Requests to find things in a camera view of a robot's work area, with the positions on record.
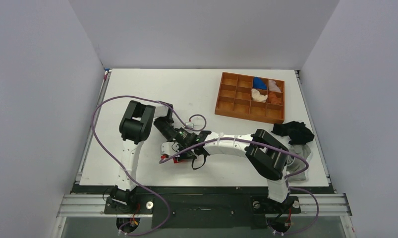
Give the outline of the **red underwear white trim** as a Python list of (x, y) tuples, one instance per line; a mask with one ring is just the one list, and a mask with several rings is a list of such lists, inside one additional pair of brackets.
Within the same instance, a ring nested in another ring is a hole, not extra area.
[(172, 160), (173, 160), (173, 162), (174, 162), (175, 164), (177, 164), (177, 163), (182, 163), (182, 162), (186, 161), (186, 159), (180, 158), (180, 157), (174, 157)]

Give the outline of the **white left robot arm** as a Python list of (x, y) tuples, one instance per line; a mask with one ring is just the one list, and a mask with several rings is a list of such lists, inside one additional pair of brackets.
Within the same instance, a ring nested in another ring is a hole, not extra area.
[(173, 127), (171, 109), (172, 105), (152, 106), (137, 101), (129, 102), (119, 125), (123, 139), (123, 153), (119, 161), (124, 165), (124, 168), (119, 170), (115, 183), (119, 190), (131, 192), (137, 186), (133, 179), (136, 178), (140, 151), (153, 126), (167, 140), (162, 146), (164, 154), (172, 155), (175, 151), (170, 149), (171, 142), (179, 150), (189, 146), (191, 136), (185, 129)]

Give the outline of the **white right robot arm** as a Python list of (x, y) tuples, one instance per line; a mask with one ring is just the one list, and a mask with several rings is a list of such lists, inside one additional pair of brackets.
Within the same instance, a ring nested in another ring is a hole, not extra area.
[(259, 175), (268, 183), (268, 205), (280, 212), (288, 205), (289, 188), (285, 179), (289, 150), (263, 129), (252, 134), (228, 135), (211, 131), (199, 134), (180, 129), (170, 141), (179, 151), (186, 151), (193, 160), (202, 155), (223, 154), (247, 158)]

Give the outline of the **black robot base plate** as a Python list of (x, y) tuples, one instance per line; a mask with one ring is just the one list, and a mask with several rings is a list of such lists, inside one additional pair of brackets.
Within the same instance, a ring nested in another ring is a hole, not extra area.
[(270, 200), (263, 187), (155, 187), (138, 189), (124, 205), (112, 199), (112, 188), (78, 189), (64, 198), (60, 214), (70, 218), (112, 218), (126, 234), (158, 229), (222, 229), (249, 227), (287, 231), (292, 215), (313, 219), (327, 212), (334, 190), (302, 187), (287, 200)]

